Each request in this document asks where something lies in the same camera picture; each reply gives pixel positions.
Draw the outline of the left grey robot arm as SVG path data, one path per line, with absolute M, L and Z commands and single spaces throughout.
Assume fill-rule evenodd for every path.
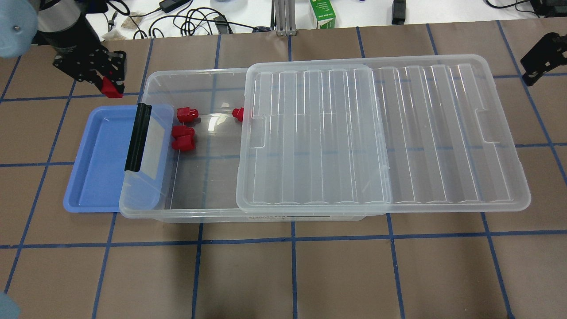
M 55 51 L 53 66 L 77 82 L 94 85 L 109 98 L 125 91 L 126 52 L 110 51 L 74 0 L 3 0 L 2 58 L 22 56 L 39 35 Z

